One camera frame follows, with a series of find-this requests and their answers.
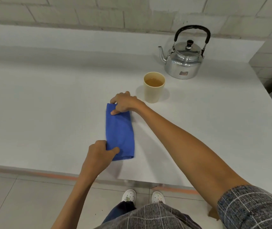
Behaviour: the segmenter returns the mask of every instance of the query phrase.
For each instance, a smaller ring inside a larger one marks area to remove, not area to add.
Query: paper cup
[[[146,81],[148,81],[149,79],[158,79],[159,81],[162,82],[162,85],[159,87],[152,87],[149,86]],[[166,79],[165,77],[158,72],[149,72],[147,73],[144,78],[143,78],[143,86],[144,86],[144,91],[145,91],[145,101],[148,103],[156,103],[162,92],[163,92],[163,87],[165,86],[166,83]]]

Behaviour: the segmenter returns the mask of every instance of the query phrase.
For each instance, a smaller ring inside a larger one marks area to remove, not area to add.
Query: white brick wall
[[[0,0],[0,24],[154,33],[204,25],[217,37],[266,40],[250,65],[272,86],[272,0]]]

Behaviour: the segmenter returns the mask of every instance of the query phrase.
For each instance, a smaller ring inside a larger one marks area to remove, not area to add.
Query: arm
[[[203,142],[154,112],[136,96],[130,96],[129,92],[120,93],[111,99],[111,103],[115,102],[116,110],[111,114],[125,111],[138,113],[191,184],[214,208],[227,190],[249,184]]]
[[[87,193],[96,177],[106,169],[119,148],[106,151],[106,141],[99,140],[89,146],[81,173],[73,190],[51,229],[76,229]]]

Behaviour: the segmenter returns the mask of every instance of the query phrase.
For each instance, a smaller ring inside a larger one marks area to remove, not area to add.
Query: plaid shirt
[[[238,186],[218,201],[218,214],[226,228],[272,228],[272,194],[255,186]],[[128,212],[97,229],[201,229],[188,215],[163,203]]]

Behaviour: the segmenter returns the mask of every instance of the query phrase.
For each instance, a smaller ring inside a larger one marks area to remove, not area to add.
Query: kettle label
[[[188,73],[189,73],[189,71],[185,71],[185,72],[181,71],[179,74],[180,75],[187,75]]]

